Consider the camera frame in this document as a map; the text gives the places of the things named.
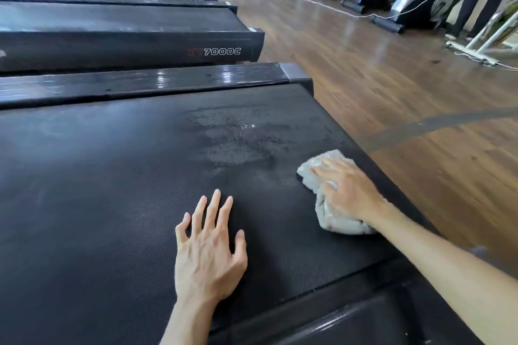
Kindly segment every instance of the hand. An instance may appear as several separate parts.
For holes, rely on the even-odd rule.
[[[341,158],[323,158],[330,170],[313,167],[313,172],[323,180],[338,185],[335,189],[327,181],[322,183],[322,192],[329,205],[337,211],[347,213],[353,220],[372,225],[373,220],[385,211],[389,203],[379,193],[374,183],[355,164]]]
[[[236,234],[236,250],[229,247],[229,214],[233,199],[228,197],[220,209],[216,222],[221,193],[214,191],[207,208],[205,225],[202,217],[207,198],[201,197],[192,215],[191,237],[185,230],[191,222],[189,213],[176,227],[178,254],[175,266],[175,286],[178,300],[194,299],[201,303],[216,304],[236,289],[247,269],[248,257],[244,231]]]

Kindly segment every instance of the wooden floor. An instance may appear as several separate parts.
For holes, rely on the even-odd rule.
[[[438,34],[397,36],[306,0],[223,1],[266,32],[260,61],[299,64],[321,105],[446,237],[518,272],[518,72],[443,50]]]

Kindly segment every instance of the gray towel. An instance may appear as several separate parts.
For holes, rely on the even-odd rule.
[[[320,179],[311,170],[312,166],[326,168],[326,165],[324,165],[321,160],[323,157],[330,159],[340,157],[354,164],[354,161],[345,158],[344,155],[340,153],[340,150],[332,150],[313,157],[298,167],[297,173],[302,177],[302,183],[316,194],[315,211],[320,226],[327,231],[343,233],[345,235],[366,235],[374,233],[375,230],[365,222],[351,220],[346,215],[338,213],[332,206],[327,205],[320,189]],[[330,180],[329,183],[335,188],[337,187],[336,184]]]

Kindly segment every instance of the dark line on floor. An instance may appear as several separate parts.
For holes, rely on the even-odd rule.
[[[488,109],[469,113],[447,113],[424,118],[401,126],[395,126],[385,131],[372,134],[356,141],[367,153],[399,145],[400,143],[418,138],[430,132],[449,127],[464,125],[482,120],[518,117],[518,107]]]

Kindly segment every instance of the forearm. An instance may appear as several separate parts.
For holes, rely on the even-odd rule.
[[[391,207],[372,225],[424,275],[486,345],[518,337],[518,281]]]
[[[206,345],[216,304],[178,300],[160,345]]]

